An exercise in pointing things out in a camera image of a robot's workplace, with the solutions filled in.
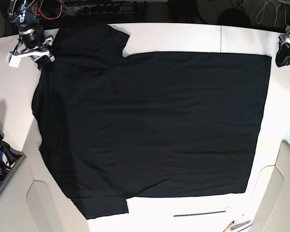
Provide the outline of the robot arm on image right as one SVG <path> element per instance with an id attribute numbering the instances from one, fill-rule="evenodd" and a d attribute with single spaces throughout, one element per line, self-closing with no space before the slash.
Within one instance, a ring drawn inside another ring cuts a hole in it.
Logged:
<path id="1" fill-rule="evenodd" d="M 277 67 L 290 65 L 290 25 L 287 25 L 285 33 L 278 37 L 278 52 L 275 63 Z"/>

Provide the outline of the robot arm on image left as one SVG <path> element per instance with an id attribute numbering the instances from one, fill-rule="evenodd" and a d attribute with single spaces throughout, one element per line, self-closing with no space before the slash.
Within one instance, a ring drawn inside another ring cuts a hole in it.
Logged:
<path id="1" fill-rule="evenodd" d="M 10 67 L 18 68 L 24 58 L 30 58 L 37 64 L 42 73 L 53 70 L 54 55 L 50 52 L 54 37 L 46 35 L 44 27 L 36 17 L 38 14 L 31 7 L 35 0 L 12 0 L 8 8 L 11 23 L 16 23 L 18 29 L 18 42 L 7 55 L 6 62 Z"/>

